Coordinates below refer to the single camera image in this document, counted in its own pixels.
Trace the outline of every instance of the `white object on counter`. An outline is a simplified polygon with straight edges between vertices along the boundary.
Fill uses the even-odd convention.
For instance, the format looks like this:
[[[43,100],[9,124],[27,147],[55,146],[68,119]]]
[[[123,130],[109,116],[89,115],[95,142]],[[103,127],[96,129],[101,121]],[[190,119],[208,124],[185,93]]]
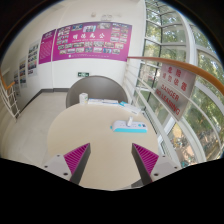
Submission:
[[[133,117],[129,117],[129,120],[127,122],[127,126],[130,127],[133,121]]]
[[[88,94],[87,93],[81,93],[79,95],[79,103],[81,105],[84,105],[84,104],[88,103]]]
[[[118,104],[118,106],[134,114],[139,114],[139,112],[141,111],[140,108],[132,106],[131,104],[125,103],[124,101]]]

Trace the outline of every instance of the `wall display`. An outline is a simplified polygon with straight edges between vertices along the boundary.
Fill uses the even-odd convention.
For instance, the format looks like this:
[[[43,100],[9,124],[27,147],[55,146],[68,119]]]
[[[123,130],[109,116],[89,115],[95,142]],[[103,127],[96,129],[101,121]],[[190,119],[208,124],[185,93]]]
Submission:
[[[156,87],[159,96],[169,111],[180,120],[194,88],[196,75],[183,69],[163,64]]]
[[[88,72],[78,72],[78,77],[88,77],[89,73]]]
[[[28,77],[37,75],[37,52],[39,41],[32,43],[28,52]]]
[[[20,80],[20,87],[21,88],[27,87],[27,82],[26,82],[26,57],[23,57],[19,61],[19,80]]]
[[[16,93],[16,96],[21,96],[21,93],[20,93],[20,89],[19,89],[19,76],[18,76],[18,70],[16,70],[14,72],[14,82],[15,82],[15,93]]]
[[[39,52],[39,64],[51,62],[51,52],[56,30],[45,33],[42,36]]]
[[[53,61],[102,58],[127,61],[132,26],[112,22],[73,24],[57,30]]]

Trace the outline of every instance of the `glass panel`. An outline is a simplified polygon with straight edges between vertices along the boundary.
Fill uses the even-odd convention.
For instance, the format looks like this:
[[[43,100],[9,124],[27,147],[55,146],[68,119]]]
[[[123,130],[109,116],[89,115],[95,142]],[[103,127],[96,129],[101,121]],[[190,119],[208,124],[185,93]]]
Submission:
[[[139,71],[139,77],[143,78],[143,81],[145,81],[150,87],[152,87],[153,80],[155,77],[156,68],[152,66],[146,66],[146,72],[144,73],[145,65],[141,64],[140,71]],[[146,88],[139,80],[137,82],[137,86],[143,86],[143,88]]]
[[[168,12],[168,11],[175,11],[174,9],[172,9],[171,7],[167,6],[167,5],[164,5],[164,6],[161,6],[160,8],[160,13],[164,13],[164,12]]]
[[[154,128],[156,134],[159,133],[159,129],[158,129],[158,127],[156,126],[155,122],[153,121],[153,119],[152,119],[152,117],[151,117],[151,115],[150,115],[150,113],[149,113],[149,111],[148,111],[147,109],[145,109],[145,113],[146,113],[147,116],[149,117],[149,121],[151,122],[152,127]]]
[[[161,42],[161,28],[148,21],[145,35],[154,41]]]
[[[151,10],[159,13],[159,8],[157,6],[155,6],[153,4],[150,4],[150,3],[147,3],[147,2],[145,4],[146,4],[147,9],[151,9]]]
[[[201,142],[207,161],[214,160],[220,148],[211,125],[193,104],[188,105],[184,117]]]
[[[167,110],[163,107],[163,105],[153,96],[153,94],[150,95],[149,98],[149,106],[152,108],[153,112],[157,116],[158,120],[161,124],[164,123],[166,120],[166,117],[168,115]]]
[[[224,84],[223,68],[221,64],[209,54],[198,51],[198,67],[211,73]]]
[[[151,41],[145,40],[145,49],[144,56],[145,57],[159,57],[160,45],[155,44]]]
[[[156,14],[155,12],[147,10],[147,18],[146,19],[149,19],[150,21],[157,23],[158,25],[161,25],[160,16],[158,16],[158,14]]]
[[[185,62],[186,61],[186,47],[162,46],[160,57]]]
[[[145,100],[147,101],[149,97],[149,92],[146,92],[146,91],[140,91],[140,92],[144,96]],[[142,102],[141,98],[138,96],[138,93],[136,91],[134,93],[134,97],[138,99],[137,100],[138,107],[141,108],[141,110],[145,110],[145,104]]]
[[[174,25],[168,26],[162,29],[163,30],[163,43],[169,42],[183,42],[186,43],[185,33],[183,26]]]
[[[167,148],[167,146],[166,146],[164,141],[161,142],[161,147],[162,147],[165,155],[167,155],[168,157],[170,157],[170,159],[172,159],[171,156],[170,156],[169,150],[168,150],[168,148]]]
[[[221,143],[224,142],[224,116],[216,104],[200,89],[194,88],[192,100],[206,113],[215,126]]]
[[[176,12],[167,13],[161,16],[162,25],[171,23],[181,23],[181,19]]]
[[[157,83],[158,83],[158,78],[160,77],[160,72],[161,72],[161,69],[157,69],[156,78],[155,78],[155,81],[154,81],[154,84],[153,84],[153,89],[156,89],[156,86],[157,86]]]
[[[178,124],[173,126],[168,137],[173,144],[182,168],[197,164],[194,152]]]
[[[195,26],[191,26],[191,28],[194,34],[195,43],[215,52],[205,35]]]
[[[218,89],[216,89],[215,86],[213,86],[210,82],[206,81],[205,79],[201,78],[200,76],[197,76],[196,79],[197,79],[197,81],[202,83],[204,86],[206,86],[208,89],[210,89],[224,105],[224,96],[222,95],[222,93],[219,92]]]

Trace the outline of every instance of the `poster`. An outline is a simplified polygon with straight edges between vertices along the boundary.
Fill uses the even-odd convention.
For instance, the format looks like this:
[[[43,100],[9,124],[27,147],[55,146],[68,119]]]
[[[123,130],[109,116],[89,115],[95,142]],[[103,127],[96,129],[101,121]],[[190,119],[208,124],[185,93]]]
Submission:
[[[28,77],[37,75],[37,51],[39,41],[31,44],[28,52]]]
[[[14,72],[14,82],[15,82],[15,93],[16,93],[16,96],[21,96],[20,89],[19,89],[19,76],[18,76],[18,70],[16,70],[16,71]]]
[[[26,83],[26,57],[20,59],[20,61],[19,61],[19,80],[20,80],[20,87],[21,88],[27,87],[27,83]]]
[[[40,44],[39,64],[51,62],[51,52],[56,30],[43,34]]]
[[[132,26],[113,22],[88,22],[57,30],[53,61],[102,58],[127,61]]]

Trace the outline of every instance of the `white wall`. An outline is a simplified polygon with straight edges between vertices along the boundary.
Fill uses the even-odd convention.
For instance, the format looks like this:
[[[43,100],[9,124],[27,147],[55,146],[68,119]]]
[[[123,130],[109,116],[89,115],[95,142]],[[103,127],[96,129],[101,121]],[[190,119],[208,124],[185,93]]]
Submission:
[[[113,15],[111,22],[132,25],[130,56],[141,56],[145,32],[145,3],[131,0],[74,0],[64,1],[57,8],[48,9],[31,23],[14,40],[2,63],[2,71],[10,68],[7,79],[13,79],[13,73],[19,67],[19,60],[28,53],[29,45],[41,40],[50,30],[66,25],[100,21],[103,14]],[[38,75],[28,77],[27,88],[21,90],[18,104],[22,109],[40,89],[70,88],[80,78],[77,73],[89,72],[90,75],[109,77],[120,85],[123,83],[125,62],[106,59],[69,59],[49,62],[37,66]]]

